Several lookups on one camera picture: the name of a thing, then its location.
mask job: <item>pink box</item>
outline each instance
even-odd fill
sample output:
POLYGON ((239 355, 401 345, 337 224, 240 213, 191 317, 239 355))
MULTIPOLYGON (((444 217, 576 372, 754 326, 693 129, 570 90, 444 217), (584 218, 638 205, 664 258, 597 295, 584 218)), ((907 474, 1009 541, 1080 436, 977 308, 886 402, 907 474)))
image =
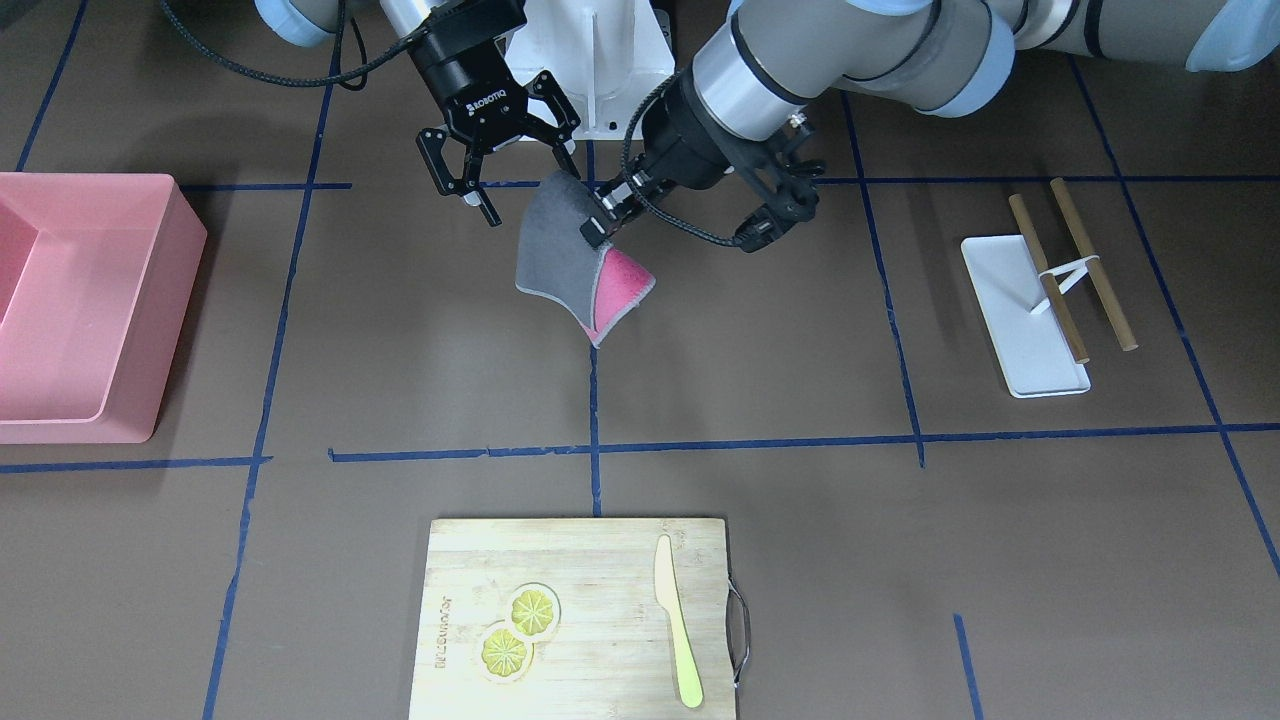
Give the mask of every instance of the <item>pink box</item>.
POLYGON ((205 237, 169 176, 0 173, 0 443, 151 437, 205 237))

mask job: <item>wooden stick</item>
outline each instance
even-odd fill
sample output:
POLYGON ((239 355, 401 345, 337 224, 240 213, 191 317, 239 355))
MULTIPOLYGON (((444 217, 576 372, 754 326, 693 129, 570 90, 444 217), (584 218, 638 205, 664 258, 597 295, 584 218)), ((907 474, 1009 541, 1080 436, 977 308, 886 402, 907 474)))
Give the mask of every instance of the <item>wooden stick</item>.
MULTIPOLYGON (((1089 233, 1084 231, 1080 211, 1075 209, 1071 193, 1066 191, 1066 181, 1053 178, 1048 184, 1053 188, 1053 197, 1057 199, 1057 206, 1062 210, 1062 217, 1066 218, 1066 227, 1071 231, 1071 237, 1075 238, 1075 247, 1080 250, 1080 256, 1097 255, 1089 233)), ((1124 310, 1120 309, 1120 299, 1116 297, 1116 291, 1111 287, 1111 278, 1102 268, 1102 260, 1092 258, 1087 265, 1089 277, 1093 278, 1093 288, 1098 291, 1098 299, 1102 300, 1102 307, 1107 311, 1107 319, 1111 320, 1111 329, 1116 333, 1120 348, 1125 352, 1134 350, 1138 347, 1138 340, 1133 334, 1133 328, 1129 327, 1129 319, 1125 318, 1124 310)))
POLYGON ((1014 210, 1018 229, 1027 241, 1027 250, 1030 251, 1032 261, 1036 263, 1036 272, 1041 273, 1041 287, 1044 288, 1048 305, 1053 310, 1053 315, 1057 316, 1059 327, 1062 328, 1062 337, 1066 338, 1066 345, 1071 348, 1071 357, 1075 359, 1078 365, 1083 365, 1089 361, 1089 352, 1084 348, 1084 338, 1080 337, 1080 329, 1075 327, 1071 311, 1066 307, 1066 299, 1062 297, 1062 291, 1057 287, 1057 278, 1052 273, 1044 273, 1044 270, 1048 270, 1048 259, 1044 258, 1044 249, 1041 247, 1039 237, 1036 234, 1036 227, 1032 225, 1032 215, 1027 211, 1023 196, 1014 195, 1010 197, 1009 206, 1014 210))

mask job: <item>yellow knife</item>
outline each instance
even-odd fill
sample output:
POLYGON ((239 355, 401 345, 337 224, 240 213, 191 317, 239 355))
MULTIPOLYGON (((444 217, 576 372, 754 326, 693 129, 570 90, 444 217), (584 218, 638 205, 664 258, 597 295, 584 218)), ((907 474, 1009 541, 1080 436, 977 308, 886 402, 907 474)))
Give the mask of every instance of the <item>yellow knife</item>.
POLYGON ((667 611, 667 618, 671 620, 671 644, 676 648, 680 702, 684 702, 685 707, 698 707, 703 703, 703 682, 698 676, 698 664, 694 662, 694 648, 689 644, 689 632, 685 630, 685 614, 680 609, 669 536, 658 537, 658 551, 653 556, 653 591, 658 596, 658 605, 667 611))

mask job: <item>cleaning cloth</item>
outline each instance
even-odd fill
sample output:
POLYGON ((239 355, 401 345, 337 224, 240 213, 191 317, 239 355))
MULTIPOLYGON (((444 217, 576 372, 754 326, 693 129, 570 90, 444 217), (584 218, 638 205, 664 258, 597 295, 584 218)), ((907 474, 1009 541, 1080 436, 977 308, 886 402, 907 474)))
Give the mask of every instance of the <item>cleaning cloth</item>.
POLYGON ((654 278, 612 243, 591 247, 582 238, 579 228, 594 202, 591 191, 563 170, 541 182, 520 224, 516 288, 564 306, 599 347, 649 295, 654 278))

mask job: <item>wooden cutting board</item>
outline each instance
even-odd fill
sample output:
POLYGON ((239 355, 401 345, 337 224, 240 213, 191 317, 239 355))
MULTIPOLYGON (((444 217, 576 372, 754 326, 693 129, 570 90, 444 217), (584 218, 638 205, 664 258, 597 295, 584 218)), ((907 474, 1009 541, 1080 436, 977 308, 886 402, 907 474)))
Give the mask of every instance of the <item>wooden cutting board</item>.
POLYGON ((723 520, 435 520, 410 720, 733 720, 727 598, 723 520), (654 596, 662 534, 703 683, 696 708, 680 702, 667 612, 654 596), (559 626, 518 680, 494 683, 481 633, 525 583, 556 591, 559 626))

